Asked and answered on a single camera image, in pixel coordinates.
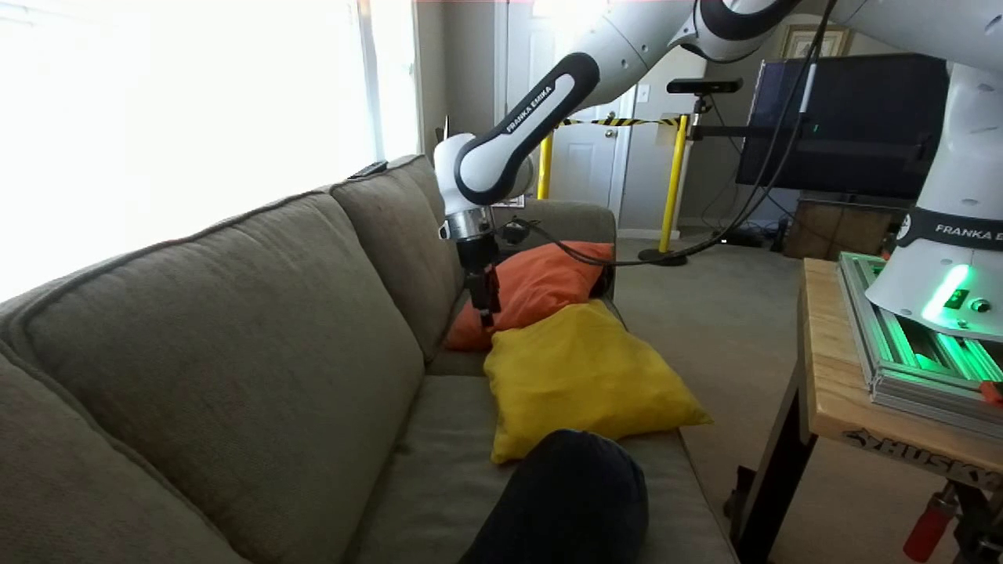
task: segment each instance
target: black object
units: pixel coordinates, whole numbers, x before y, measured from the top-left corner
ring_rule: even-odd
[[[507,481],[464,564],[637,564],[643,470],[611,443],[558,431]]]
[[[709,82],[709,79],[675,79],[663,84],[666,93],[735,93],[743,89],[743,79],[729,82]]]
[[[766,62],[749,128],[791,128],[796,102],[787,104],[803,61]],[[815,65],[815,89],[776,188],[837,191],[846,199],[915,202],[935,160],[945,102],[945,62],[932,58],[830,58]],[[735,183],[775,175],[770,139],[749,134]]]
[[[497,303],[497,273],[494,263],[501,256],[497,242],[491,236],[456,242],[460,268],[464,268],[464,287],[470,303],[480,317],[480,327],[494,327]]]

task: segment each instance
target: white robotic arm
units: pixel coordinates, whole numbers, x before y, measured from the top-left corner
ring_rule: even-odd
[[[460,245],[464,270],[481,270],[488,254],[488,245],[475,245],[488,232],[480,206],[511,193],[518,165],[565,117],[614,102],[675,48],[705,61],[740,61],[796,2],[614,2],[491,133],[442,142],[437,179],[449,212],[446,236]],[[868,297],[941,332],[999,342],[1003,0],[837,0],[830,20],[954,62],[935,165]]]
[[[796,0],[619,0],[491,133],[455,134],[437,146],[442,236],[456,242],[470,302],[486,327],[497,310],[491,273],[497,248],[481,206],[511,193],[525,155],[572,110],[619,96],[672,48],[735,61],[794,7]]]

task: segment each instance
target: electronic device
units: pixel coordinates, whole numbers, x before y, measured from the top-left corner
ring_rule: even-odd
[[[749,128],[781,128],[776,146],[791,145],[805,65],[805,61],[775,61],[757,68]],[[770,134],[749,134],[735,183],[775,179],[776,188],[912,205],[941,145],[942,102],[945,62],[935,58],[817,61],[791,158],[770,151]]]

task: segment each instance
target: wooden table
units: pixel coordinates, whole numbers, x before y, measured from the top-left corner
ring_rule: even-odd
[[[887,454],[985,491],[1003,489],[1003,445],[868,398],[837,263],[803,263],[798,354],[749,501],[734,514],[743,564],[767,560],[815,438]]]

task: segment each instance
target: couch cushion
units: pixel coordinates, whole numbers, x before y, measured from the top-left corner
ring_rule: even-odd
[[[374,497],[349,560],[456,560],[497,501],[511,467],[491,467],[494,405],[481,378],[423,383],[392,467]],[[644,564],[734,564],[734,549],[709,512],[677,433],[619,443],[644,474]]]
[[[4,336],[254,560],[337,560],[423,371],[326,191],[98,268]]]
[[[240,560],[92,419],[0,356],[0,560]]]
[[[438,238],[442,193],[425,158],[335,184],[356,238],[425,356],[437,354],[460,295],[460,263]]]

